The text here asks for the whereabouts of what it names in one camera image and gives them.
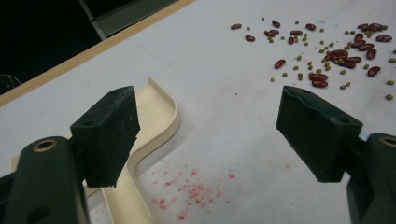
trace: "white table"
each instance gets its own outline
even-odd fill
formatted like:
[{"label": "white table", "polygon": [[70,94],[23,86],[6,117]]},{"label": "white table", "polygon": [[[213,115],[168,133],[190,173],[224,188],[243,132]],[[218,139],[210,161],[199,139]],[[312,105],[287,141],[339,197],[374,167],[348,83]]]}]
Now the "white table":
[{"label": "white table", "polygon": [[[394,0],[197,0],[3,105],[0,175],[29,143],[66,135],[106,92],[127,85],[139,89],[151,76],[176,98],[182,116],[176,135],[158,149],[161,157],[154,155],[139,168],[141,184],[164,223],[348,223],[348,176],[338,184],[318,183],[276,130],[281,91],[284,85],[296,86],[340,107],[363,122],[363,139],[370,133],[396,135],[396,101],[384,98],[396,95],[395,86],[385,84],[396,79],[395,64],[388,63],[396,58],[395,40],[377,43],[373,35],[370,42],[378,50],[373,61],[350,50],[363,62],[343,76],[344,68],[332,64],[323,72],[330,77],[326,89],[312,87],[306,69],[308,61],[323,69],[320,40],[343,48],[354,36],[344,31],[358,31],[361,23],[383,23],[389,27],[384,34],[396,34],[395,8]],[[271,20],[281,22],[273,44],[262,34],[274,28]],[[231,31],[234,23],[243,28]],[[308,32],[306,23],[317,30]],[[308,33],[309,46],[301,38],[292,46],[280,40],[294,29]],[[256,41],[247,42],[247,34]],[[303,56],[299,62],[298,55]],[[275,70],[279,59],[287,63]],[[366,63],[381,66],[380,74],[367,77]],[[293,71],[294,65],[300,69]],[[282,77],[283,72],[289,75]],[[348,81],[351,87],[339,90]],[[204,198],[189,205],[194,190]]]}]

